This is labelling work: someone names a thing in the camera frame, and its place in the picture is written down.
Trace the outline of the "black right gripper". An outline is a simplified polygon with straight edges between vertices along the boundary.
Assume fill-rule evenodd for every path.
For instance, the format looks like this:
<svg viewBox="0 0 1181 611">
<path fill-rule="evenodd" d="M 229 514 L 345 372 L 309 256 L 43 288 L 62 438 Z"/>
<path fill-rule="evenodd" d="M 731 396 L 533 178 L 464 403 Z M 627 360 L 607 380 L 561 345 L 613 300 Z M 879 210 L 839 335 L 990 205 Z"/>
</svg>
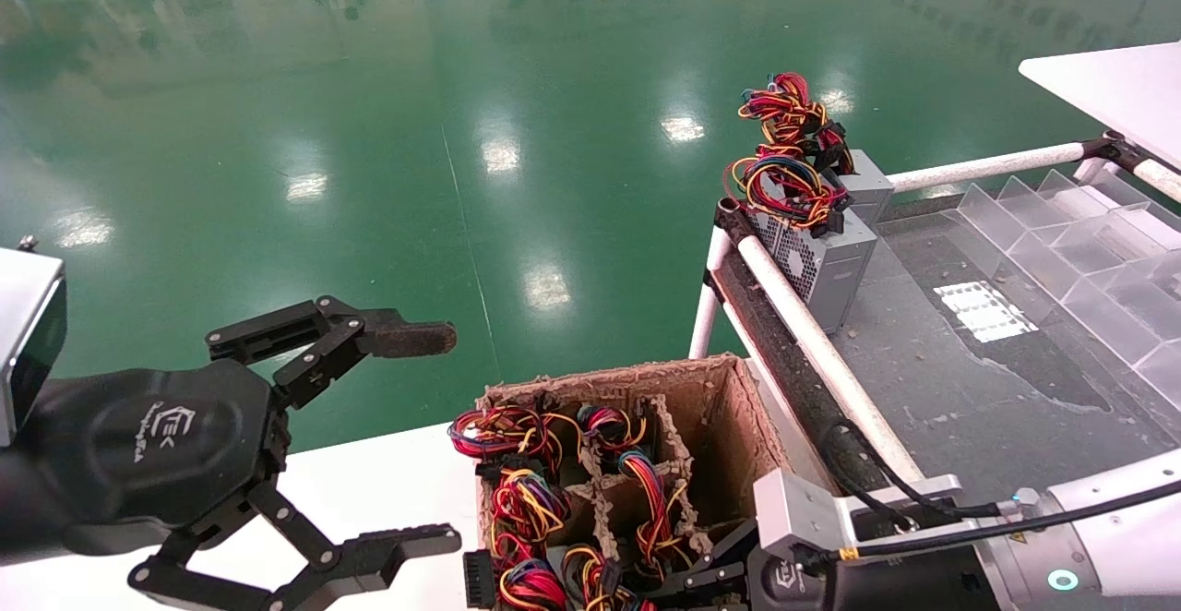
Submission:
<svg viewBox="0 0 1181 611">
<path fill-rule="evenodd" d="M 657 589 L 658 610 L 999 610 L 968 546 L 839 568 L 827 579 L 759 547 L 755 519 L 738 524 L 686 572 Z"/>
</svg>

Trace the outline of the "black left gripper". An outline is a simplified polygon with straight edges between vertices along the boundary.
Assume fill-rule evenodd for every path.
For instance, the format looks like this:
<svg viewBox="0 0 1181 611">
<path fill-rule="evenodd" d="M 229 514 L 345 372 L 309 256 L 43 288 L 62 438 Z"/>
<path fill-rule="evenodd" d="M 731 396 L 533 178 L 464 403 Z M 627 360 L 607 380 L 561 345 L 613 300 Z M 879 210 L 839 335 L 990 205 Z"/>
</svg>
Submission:
<svg viewBox="0 0 1181 611">
<path fill-rule="evenodd" d="M 291 448 L 286 409 L 304 409 L 366 357 L 446 355 L 459 342 L 451 321 L 407 321 L 397 308 L 321 295 L 204 342 L 218 362 L 203 368 L 47 381 L 4 448 L 5 561 L 126 555 L 163 542 L 128 577 L 161 605 L 328 610 L 387 590 L 410 559 L 459 551 L 451 524 L 329 542 L 274 485 Z M 244 366 L 291 351 L 300 353 L 270 385 Z M 255 516 L 306 560 L 291 581 L 270 591 L 188 567 Z"/>
</svg>

